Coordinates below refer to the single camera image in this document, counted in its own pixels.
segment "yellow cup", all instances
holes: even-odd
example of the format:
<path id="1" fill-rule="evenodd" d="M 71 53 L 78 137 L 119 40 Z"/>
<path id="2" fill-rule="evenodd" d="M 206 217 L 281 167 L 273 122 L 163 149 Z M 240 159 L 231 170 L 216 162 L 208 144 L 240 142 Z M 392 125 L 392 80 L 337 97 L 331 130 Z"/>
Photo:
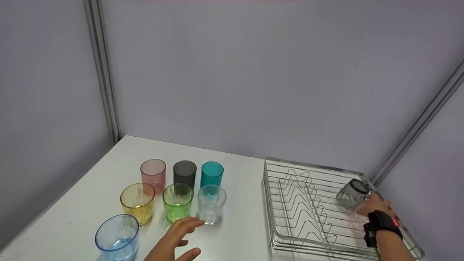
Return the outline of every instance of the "yellow cup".
<path id="1" fill-rule="evenodd" d="M 148 183 L 135 183 L 121 193 L 121 205 L 124 213 L 133 215 L 139 225 L 144 225 L 153 216 L 155 189 Z"/>

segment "black cup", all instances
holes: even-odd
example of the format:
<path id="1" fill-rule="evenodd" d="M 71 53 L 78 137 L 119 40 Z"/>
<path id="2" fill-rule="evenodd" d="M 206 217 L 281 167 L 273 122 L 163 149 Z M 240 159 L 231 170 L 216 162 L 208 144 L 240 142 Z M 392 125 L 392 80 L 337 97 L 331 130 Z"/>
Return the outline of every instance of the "black cup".
<path id="1" fill-rule="evenodd" d="M 192 190 L 195 186 L 195 176 L 197 165 L 189 160 L 181 160 L 174 164 L 174 183 L 184 183 L 189 185 Z"/>

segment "drinking glass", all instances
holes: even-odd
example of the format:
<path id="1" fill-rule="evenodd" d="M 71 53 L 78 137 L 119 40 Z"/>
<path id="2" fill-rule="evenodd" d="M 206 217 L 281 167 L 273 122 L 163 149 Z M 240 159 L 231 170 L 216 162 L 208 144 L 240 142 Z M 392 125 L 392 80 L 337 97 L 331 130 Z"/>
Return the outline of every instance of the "drinking glass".
<path id="1" fill-rule="evenodd" d="M 128 186 L 121 193 L 121 204 L 124 213 L 133 215 L 142 226 L 153 216 L 155 189 L 147 183 L 136 183 Z"/>
<path id="2" fill-rule="evenodd" d="M 206 162 L 201 166 L 200 188 L 210 184 L 220 186 L 223 173 L 224 167 L 221 164 L 215 161 Z"/>
<path id="3" fill-rule="evenodd" d="M 107 261 L 131 261 L 137 253 L 139 223 L 121 214 L 105 221 L 95 233 L 95 244 Z"/>
<path id="4" fill-rule="evenodd" d="M 142 182 L 155 188 L 156 194 L 163 192 L 166 185 L 166 163 L 160 159 L 149 159 L 140 166 Z"/>
<path id="5" fill-rule="evenodd" d="M 184 183 L 174 183 L 163 192 L 164 212 L 166 219 L 174 223 L 188 216 L 192 206 L 193 190 Z"/>
<path id="6" fill-rule="evenodd" d="M 357 206 L 361 205 L 369 196 L 370 187 L 361 180 L 350 180 L 337 196 L 337 208 L 342 207 L 348 211 L 353 211 Z"/>
<path id="7" fill-rule="evenodd" d="M 189 160 L 182 160 L 174 164 L 174 183 L 184 183 L 192 189 L 195 187 L 197 165 Z"/>
<path id="8" fill-rule="evenodd" d="M 227 194 L 216 185 L 206 185 L 198 192 L 198 216 L 206 225 L 213 225 L 222 215 Z"/>

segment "blue cup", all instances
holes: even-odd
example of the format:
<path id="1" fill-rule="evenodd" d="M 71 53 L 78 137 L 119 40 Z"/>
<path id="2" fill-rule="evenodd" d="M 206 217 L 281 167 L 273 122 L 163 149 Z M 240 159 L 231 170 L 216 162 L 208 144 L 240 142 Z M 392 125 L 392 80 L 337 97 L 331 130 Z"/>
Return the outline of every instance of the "blue cup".
<path id="1" fill-rule="evenodd" d="M 208 161 L 201 166 L 200 188 L 206 185 L 221 186 L 224 167 L 214 161 Z"/>
<path id="2" fill-rule="evenodd" d="M 95 233 L 95 244 L 107 261 L 132 261 L 137 253 L 139 222 L 132 215 L 116 215 Z"/>

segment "red tag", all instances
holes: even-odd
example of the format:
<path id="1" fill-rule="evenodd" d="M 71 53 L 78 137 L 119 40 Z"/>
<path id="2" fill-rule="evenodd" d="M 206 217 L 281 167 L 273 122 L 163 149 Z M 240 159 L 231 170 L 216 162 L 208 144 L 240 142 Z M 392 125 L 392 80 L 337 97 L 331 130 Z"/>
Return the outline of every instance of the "red tag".
<path id="1" fill-rule="evenodd" d="M 394 218 L 392 218 L 393 224 L 395 224 L 396 227 L 400 227 L 400 223 Z"/>

